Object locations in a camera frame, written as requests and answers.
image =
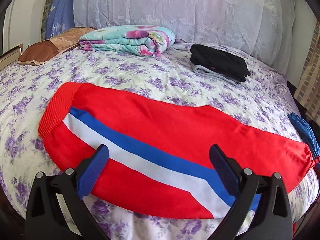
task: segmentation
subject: metal screw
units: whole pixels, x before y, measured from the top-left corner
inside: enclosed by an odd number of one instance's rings
[[[73,168],[66,169],[66,171],[65,171],[65,173],[66,173],[67,175],[71,175],[73,172],[74,172],[74,169],[73,169]]]
[[[245,169],[243,170],[243,172],[244,172],[244,174],[246,174],[246,175],[251,175],[251,174],[252,174],[252,170],[249,169],[249,168],[245,168]]]
[[[275,172],[274,176],[277,178],[277,179],[281,179],[281,174],[279,172]]]
[[[36,177],[37,177],[38,179],[39,179],[39,178],[42,178],[42,176],[43,176],[43,172],[42,172],[42,171],[38,172],[37,175],[36,175]]]

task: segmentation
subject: patterned curtain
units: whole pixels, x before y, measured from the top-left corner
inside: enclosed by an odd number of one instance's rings
[[[309,53],[294,94],[315,122],[320,125],[320,23],[316,23]]]

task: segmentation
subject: white wall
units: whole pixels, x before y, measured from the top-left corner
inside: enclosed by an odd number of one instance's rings
[[[295,1],[296,17],[293,23],[292,48],[287,79],[297,87],[315,29],[315,16],[305,0]]]
[[[38,17],[35,12],[32,12],[33,8],[35,8],[37,11],[40,10],[39,12],[41,12],[42,15],[44,9],[44,1],[13,0],[10,4],[4,19],[4,52],[14,48],[21,43],[23,43],[23,49],[26,50],[28,45],[32,45],[33,43],[38,42],[38,40],[35,39],[34,36],[30,38],[30,33],[34,33],[34,28],[38,29],[39,24],[41,24],[40,22],[37,23],[38,26],[35,26],[35,23],[32,23],[32,19],[35,19],[35,16]]]

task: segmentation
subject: folded red pants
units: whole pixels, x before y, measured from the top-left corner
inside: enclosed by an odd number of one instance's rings
[[[89,83],[63,84],[39,124],[54,163],[75,168],[100,144],[110,159],[92,194],[158,217],[224,217],[234,202],[209,160],[211,145],[258,175],[279,172],[293,190],[314,166],[308,146],[244,125],[211,106],[151,100]],[[256,195],[252,209],[257,207]]]

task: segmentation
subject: gray folded garment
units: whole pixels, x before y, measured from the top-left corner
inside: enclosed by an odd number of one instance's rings
[[[225,81],[231,85],[238,85],[239,82],[232,79],[232,78],[229,78],[223,74],[220,74],[220,73],[217,73],[217,72],[214,72],[210,69],[207,69],[206,67],[204,66],[201,66],[201,65],[194,65],[191,63],[191,67],[192,67],[192,70],[194,73],[198,74],[199,76],[203,76],[203,77],[210,77],[210,78],[215,78],[215,79],[220,79],[222,81]]]

